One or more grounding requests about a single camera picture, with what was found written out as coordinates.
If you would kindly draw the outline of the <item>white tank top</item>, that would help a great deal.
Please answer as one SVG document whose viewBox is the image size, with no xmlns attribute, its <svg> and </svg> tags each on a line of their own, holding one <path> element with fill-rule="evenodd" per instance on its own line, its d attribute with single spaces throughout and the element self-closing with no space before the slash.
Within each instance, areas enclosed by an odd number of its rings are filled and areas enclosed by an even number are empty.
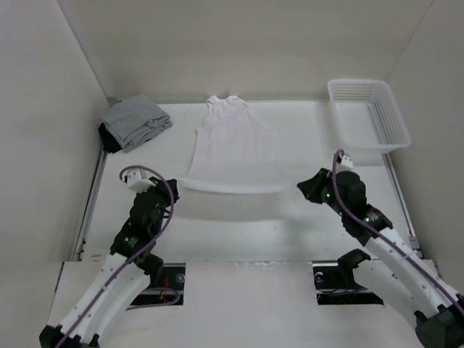
<svg viewBox="0 0 464 348">
<path fill-rule="evenodd" d="M 188 189 L 221 194 L 271 194 L 296 179 L 277 160 L 276 132 L 237 96 L 207 100 L 196 130 L 191 164 L 179 182 Z"/>
</svg>

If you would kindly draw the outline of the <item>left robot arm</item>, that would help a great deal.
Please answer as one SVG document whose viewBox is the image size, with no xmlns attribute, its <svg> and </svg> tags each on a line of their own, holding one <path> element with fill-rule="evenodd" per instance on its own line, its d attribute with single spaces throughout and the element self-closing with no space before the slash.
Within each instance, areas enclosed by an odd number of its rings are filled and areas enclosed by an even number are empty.
<svg viewBox="0 0 464 348">
<path fill-rule="evenodd" d="M 56 326 L 43 328 L 42 347 L 100 347 L 131 302 L 162 283 L 163 261 L 152 250 L 172 219 L 177 181 L 147 178 L 127 184 L 136 193 L 128 219 L 77 304 Z"/>
</svg>

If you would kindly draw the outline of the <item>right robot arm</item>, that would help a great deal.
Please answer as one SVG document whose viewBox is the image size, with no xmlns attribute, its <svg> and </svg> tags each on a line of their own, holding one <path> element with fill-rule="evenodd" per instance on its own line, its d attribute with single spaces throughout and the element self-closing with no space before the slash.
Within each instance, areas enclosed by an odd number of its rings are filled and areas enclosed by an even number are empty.
<svg viewBox="0 0 464 348">
<path fill-rule="evenodd" d="M 327 204 L 361 247 L 326 269 L 315 266 L 315 288 L 351 298 L 365 289 L 398 312 L 423 347 L 463 346 L 463 295 L 447 285 L 406 245 L 392 222 L 368 204 L 358 174 L 321 169 L 297 184 L 304 198 Z"/>
</svg>

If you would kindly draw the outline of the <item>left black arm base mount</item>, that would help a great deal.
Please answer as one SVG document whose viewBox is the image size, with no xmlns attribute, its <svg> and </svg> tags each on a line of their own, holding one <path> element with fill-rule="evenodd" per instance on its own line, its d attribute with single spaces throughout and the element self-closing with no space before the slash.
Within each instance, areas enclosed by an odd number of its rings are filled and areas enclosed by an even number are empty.
<svg viewBox="0 0 464 348">
<path fill-rule="evenodd" d="M 151 280 L 150 285 L 131 302 L 130 307 L 183 305 L 185 285 L 186 264 L 164 264 L 161 273 Z"/>
</svg>

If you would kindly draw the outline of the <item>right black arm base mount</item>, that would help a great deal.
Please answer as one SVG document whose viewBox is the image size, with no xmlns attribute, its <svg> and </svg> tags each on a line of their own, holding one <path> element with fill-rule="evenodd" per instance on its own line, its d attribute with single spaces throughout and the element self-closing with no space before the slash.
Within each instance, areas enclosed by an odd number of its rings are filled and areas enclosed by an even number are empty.
<svg viewBox="0 0 464 348">
<path fill-rule="evenodd" d="M 354 249 L 337 260 L 312 264 L 316 301 L 319 305 L 383 305 L 384 301 L 370 290 L 357 284 L 353 270 L 371 257 Z"/>
</svg>

